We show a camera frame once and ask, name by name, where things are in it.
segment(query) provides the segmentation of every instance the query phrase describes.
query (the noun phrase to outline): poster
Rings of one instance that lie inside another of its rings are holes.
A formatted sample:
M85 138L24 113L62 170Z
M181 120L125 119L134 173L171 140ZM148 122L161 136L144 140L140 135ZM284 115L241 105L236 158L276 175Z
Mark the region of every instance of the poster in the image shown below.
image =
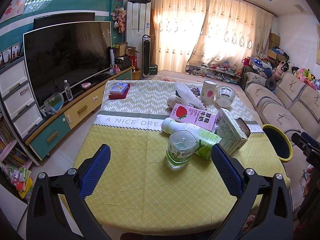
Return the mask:
M12 0L12 2L5 10L2 18L0 19L0 23L8 19L11 19L12 17L16 17L20 14L23 14L25 3L26 0Z
M2 51L2 56L3 56L4 63L9 62L11 60L11 47Z
M11 46L11 54L12 54L12 57L11 59L14 59L16 57L19 57L20 55L20 43L17 43L17 44L14 44L13 46Z

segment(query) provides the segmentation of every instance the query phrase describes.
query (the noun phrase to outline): drawer unit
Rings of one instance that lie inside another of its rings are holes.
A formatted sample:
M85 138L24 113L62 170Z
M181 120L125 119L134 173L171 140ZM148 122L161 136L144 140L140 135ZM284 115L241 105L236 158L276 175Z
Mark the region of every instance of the drawer unit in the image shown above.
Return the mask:
M28 111L26 111L22 116L20 116L13 125L15 126L17 132L23 139L28 132L33 129L38 123L42 121L42 116L38 110L36 104L34 104Z
M64 114L49 124L30 143L41 159L70 131Z
M128 70L127 72L124 72L123 74L117 76L115 79L116 80L132 80L132 71L131 71L131 69Z
M91 93L94 96L93 101L95 101L96 107L98 107L102 104L103 92L104 92L105 87L106 87L106 85L103 85Z
M34 101L35 99L33 98L30 84L28 83L9 96L4 101L4 105L7 108L9 117L13 120Z
M27 73L24 66L24 60L10 67L0 75L0 93L1 96L9 94L16 87L27 81Z
M93 100L93 98L96 96L97 95L92 92L64 112L71 129L81 122L84 117L96 109L97 105Z

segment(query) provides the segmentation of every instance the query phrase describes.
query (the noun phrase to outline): sofa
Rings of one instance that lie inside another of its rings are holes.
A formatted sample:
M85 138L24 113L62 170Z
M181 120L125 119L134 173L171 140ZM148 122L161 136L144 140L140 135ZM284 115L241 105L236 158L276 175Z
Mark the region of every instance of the sofa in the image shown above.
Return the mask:
M291 73L283 73L274 93L265 86L266 79L255 73L246 73L244 92L264 124L278 127L291 141L293 133L307 132L320 140L320 94ZM305 186L306 157L292 141L293 157L283 163L291 179L289 194L292 211L300 208Z

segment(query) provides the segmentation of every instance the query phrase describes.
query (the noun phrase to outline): television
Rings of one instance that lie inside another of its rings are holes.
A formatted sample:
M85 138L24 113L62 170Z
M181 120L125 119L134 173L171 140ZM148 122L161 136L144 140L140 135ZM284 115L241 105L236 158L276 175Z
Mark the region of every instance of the television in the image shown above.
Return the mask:
M76 13L58 13L34 18L33 29L39 29L51 25L71 22L94 21L96 14L94 12L76 12Z
M25 62L39 107L64 80L71 88L110 68L111 22L52 25L23 35Z

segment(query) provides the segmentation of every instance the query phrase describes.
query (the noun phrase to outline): white drawer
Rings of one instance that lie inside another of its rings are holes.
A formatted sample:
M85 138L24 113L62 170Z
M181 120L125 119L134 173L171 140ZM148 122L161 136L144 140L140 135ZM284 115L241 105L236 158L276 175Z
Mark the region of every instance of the white drawer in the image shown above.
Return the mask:
M0 75L0 93L4 97L11 90L28 80L24 60L4 71Z
M34 101L35 99L31 93L30 85L26 84L9 96L4 101L4 105L7 108L11 120L13 120L23 109L30 106Z
M21 138L24 138L29 130L31 130L36 124L42 121L41 114L37 108L37 105L30 107L21 117L19 117L13 125L17 129Z

